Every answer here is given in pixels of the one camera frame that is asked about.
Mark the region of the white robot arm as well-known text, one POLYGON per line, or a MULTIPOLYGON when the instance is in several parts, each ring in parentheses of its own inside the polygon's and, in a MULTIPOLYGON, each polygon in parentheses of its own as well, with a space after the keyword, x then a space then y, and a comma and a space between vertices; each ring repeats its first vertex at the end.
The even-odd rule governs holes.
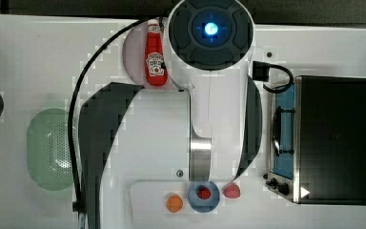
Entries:
POLYGON ((261 104, 254 20, 238 0, 181 0, 154 70, 162 89, 112 82, 82 106, 89 229, 221 229, 223 189, 251 165, 261 104))

